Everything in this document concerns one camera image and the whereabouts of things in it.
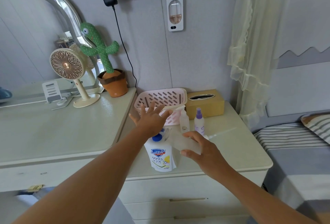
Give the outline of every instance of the person's right arm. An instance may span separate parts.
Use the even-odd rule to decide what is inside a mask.
[[[236,172],[223,158],[216,145],[197,131],[184,133],[184,136],[198,142],[202,152],[198,155],[191,150],[182,150],[181,155],[194,160],[206,175],[232,192],[258,224],[316,224]]]

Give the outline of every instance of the pillow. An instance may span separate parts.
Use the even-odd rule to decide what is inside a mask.
[[[301,122],[330,144],[330,114],[303,115]]]

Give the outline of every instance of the green plush cactus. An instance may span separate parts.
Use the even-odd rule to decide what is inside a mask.
[[[85,45],[82,45],[80,47],[81,51],[88,56],[93,55],[99,55],[101,58],[101,61],[103,63],[103,66],[107,73],[113,73],[114,69],[112,67],[111,62],[109,61],[108,54],[115,54],[119,50],[119,44],[116,41],[113,41],[113,43],[106,47],[100,33],[97,31],[97,29],[94,27],[93,24],[88,22],[83,22],[80,25],[81,33],[90,39],[92,43],[95,44],[95,48],[90,48]]]

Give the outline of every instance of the fan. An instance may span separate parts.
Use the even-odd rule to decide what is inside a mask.
[[[85,55],[81,50],[80,50],[80,47],[77,45],[77,44],[72,44],[69,49],[79,53],[81,55],[81,57],[85,60],[85,64],[86,64],[86,71],[87,71],[87,74],[90,78],[90,80],[92,81],[92,83],[95,83],[95,76],[93,74],[93,71],[92,69],[94,68],[94,65],[92,63],[92,60],[87,56]]]
[[[86,62],[79,53],[68,48],[59,48],[52,52],[50,61],[56,74],[75,82],[81,95],[81,98],[73,102],[75,108],[86,107],[100,98],[99,94],[92,94],[89,96],[80,83],[79,78],[85,73]]]

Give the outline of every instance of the forearm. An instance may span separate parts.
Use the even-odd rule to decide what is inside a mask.
[[[147,137],[135,128],[43,199],[14,224],[102,223]]]
[[[239,199],[258,224],[316,223],[267,193],[234,169],[226,173],[227,176],[222,176],[217,181]]]

